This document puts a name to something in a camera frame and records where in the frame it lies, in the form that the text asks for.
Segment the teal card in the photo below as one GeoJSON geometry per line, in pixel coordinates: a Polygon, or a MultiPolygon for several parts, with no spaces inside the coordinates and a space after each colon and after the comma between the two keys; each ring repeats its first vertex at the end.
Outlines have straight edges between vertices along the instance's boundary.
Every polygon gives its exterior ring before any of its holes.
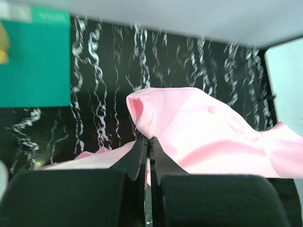
{"type": "Polygon", "coordinates": [[[69,106],[69,16],[32,10],[32,23],[2,23],[11,47],[0,65],[0,107],[69,106]]]}

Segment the white surface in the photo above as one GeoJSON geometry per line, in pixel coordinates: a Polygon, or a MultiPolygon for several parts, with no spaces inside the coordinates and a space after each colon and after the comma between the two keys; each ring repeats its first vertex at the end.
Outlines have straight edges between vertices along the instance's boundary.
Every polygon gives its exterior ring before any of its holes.
{"type": "MultiPolygon", "coordinates": [[[[303,38],[270,48],[265,54],[278,121],[303,136],[303,38]]],[[[294,180],[302,207],[303,179],[294,180]]]]}
{"type": "Polygon", "coordinates": [[[7,1],[0,0],[0,19],[30,23],[31,11],[26,5],[8,4],[7,1]]]}
{"type": "Polygon", "coordinates": [[[177,33],[272,46],[303,35],[303,0],[8,0],[177,33]]]}
{"type": "Polygon", "coordinates": [[[0,200],[8,184],[8,169],[5,164],[0,161],[0,200]]]}

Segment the pink fabric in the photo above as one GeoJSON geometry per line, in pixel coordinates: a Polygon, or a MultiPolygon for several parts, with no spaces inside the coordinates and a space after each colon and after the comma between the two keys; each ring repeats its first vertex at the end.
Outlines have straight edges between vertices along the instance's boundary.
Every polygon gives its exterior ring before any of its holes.
{"type": "MultiPolygon", "coordinates": [[[[126,103],[137,129],[149,139],[156,136],[189,173],[303,178],[303,138],[283,123],[255,131],[228,105],[197,88],[147,88],[130,94],[126,103]]],[[[131,147],[81,154],[80,160],[52,168],[110,166],[131,147]]]]}

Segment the yellow object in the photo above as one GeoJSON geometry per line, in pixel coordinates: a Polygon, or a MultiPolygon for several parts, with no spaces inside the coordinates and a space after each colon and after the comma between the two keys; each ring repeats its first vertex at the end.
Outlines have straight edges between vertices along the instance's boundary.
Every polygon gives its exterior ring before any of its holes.
{"type": "Polygon", "coordinates": [[[9,57],[7,51],[9,50],[9,35],[7,34],[3,24],[0,22],[0,64],[7,64],[9,57]]]}

